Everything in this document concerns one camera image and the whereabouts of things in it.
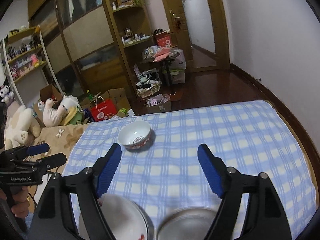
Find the metal bolt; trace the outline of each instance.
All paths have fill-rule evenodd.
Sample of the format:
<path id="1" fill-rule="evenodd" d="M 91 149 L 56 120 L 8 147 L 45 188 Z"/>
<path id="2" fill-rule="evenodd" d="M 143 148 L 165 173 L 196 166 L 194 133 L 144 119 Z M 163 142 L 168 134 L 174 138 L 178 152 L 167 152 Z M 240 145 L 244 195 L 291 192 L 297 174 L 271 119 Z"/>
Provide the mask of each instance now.
<path id="1" fill-rule="evenodd" d="M 53 179 L 57 179 L 59 177 L 60 177 L 60 173 L 57 173 L 57 172 L 52 175 Z"/>
<path id="2" fill-rule="evenodd" d="M 86 167 L 86 168 L 84 168 L 83 172 L 84 172 L 85 174 L 89 174 L 89 173 L 92 172 L 92 168 L 91 168 L 91 167 Z"/>
<path id="3" fill-rule="evenodd" d="M 260 173 L 260 177 L 263 179 L 267 179 L 268 178 L 268 174 L 266 174 L 265 172 Z"/>
<path id="4" fill-rule="evenodd" d="M 227 171 L 230 173 L 230 174 L 233 174 L 236 172 L 236 169 L 234 167 L 228 167 L 227 168 Z"/>

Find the white wall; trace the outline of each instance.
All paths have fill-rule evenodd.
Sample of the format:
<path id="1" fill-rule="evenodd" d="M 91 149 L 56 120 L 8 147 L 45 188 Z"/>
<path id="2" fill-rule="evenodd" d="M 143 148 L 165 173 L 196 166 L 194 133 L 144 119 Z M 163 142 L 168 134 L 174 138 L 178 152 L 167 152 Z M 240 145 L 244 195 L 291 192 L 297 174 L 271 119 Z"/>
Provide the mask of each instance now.
<path id="1" fill-rule="evenodd" d="M 29 27 L 28 0 L 14 0 L 9 6 L 0 21 L 0 38 L 4 38 L 10 30 L 18 29 L 21 25 Z M 40 71 L 30 73 L 17 84 L 20 96 L 26 106 L 31 106 L 40 98 L 39 91 L 45 86 L 47 83 Z"/>
<path id="2" fill-rule="evenodd" d="M 208 0 L 186 0 L 183 7 L 191 42 L 208 51 L 215 52 Z"/>
<path id="3" fill-rule="evenodd" d="M 169 29 L 162 0 L 145 0 L 152 31 L 156 29 Z"/>
<path id="4" fill-rule="evenodd" d="M 320 23 L 305 0 L 224 0 L 231 62 L 262 78 L 320 150 Z"/>

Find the blue and white plaid cloth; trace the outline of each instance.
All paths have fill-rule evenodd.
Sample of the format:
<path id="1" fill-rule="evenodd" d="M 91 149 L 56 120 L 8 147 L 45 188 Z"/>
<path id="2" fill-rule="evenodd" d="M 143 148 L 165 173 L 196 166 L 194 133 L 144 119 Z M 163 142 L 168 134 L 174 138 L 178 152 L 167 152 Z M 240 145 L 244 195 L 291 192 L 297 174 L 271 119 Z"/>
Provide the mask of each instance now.
<path id="1" fill-rule="evenodd" d="M 218 210 L 197 159 L 206 143 L 226 166 L 243 174 L 266 172 L 283 203 L 292 238 L 305 228 L 316 211 L 316 190 L 299 144 L 276 111 L 265 101 L 234 103 L 165 114 L 149 114 L 91 124 L 71 151 L 63 175 L 80 172 L 104 156 L 122 127 L 148 121 L 155 131 L 153 146 L 140 153 L 122 147 L 123 156 L 109 194 L 124 196 L 140 205 L 155 228 L 171 211 L 188 206 Z M 248 196 L 242 198 L 234 230 L 240 235 Z M 73 197 L 76 220 L 80 210 Z"/>

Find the red patterned bowl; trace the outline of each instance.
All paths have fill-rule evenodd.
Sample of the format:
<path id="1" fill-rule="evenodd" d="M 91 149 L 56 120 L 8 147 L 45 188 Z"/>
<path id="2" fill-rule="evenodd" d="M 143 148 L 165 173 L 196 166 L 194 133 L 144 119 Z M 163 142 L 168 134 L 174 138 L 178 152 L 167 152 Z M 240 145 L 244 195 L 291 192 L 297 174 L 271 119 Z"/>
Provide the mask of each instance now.
<path id="1" fill-rule="evenodd" d="M 150 124 L 146 121 L 135 121 L 121 129 L 118 141 L 127 149 L 137 150 L 146 145 L 150 136 Z"/>

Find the human hand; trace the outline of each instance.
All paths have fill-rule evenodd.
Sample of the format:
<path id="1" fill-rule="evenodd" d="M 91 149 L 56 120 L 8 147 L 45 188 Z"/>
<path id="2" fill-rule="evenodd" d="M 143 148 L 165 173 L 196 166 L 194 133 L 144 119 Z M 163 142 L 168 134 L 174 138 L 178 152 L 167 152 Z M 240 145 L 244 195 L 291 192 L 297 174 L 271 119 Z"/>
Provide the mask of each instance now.
<path id="1" fill-rule="evenodd" d="M 22 190 L 18 194 L 13 196 L 13 199 L 17 204 L 11 208 L 11 211 L 17 218 L 25 218 L 29 214 L 28 208 L 30 206 L 30 203 L 27 200 L 28 193 L 28 188 L 22 187 Z M 7 200 L 7 196 L 1 189 L 0 198 L 3 200 Z"/>

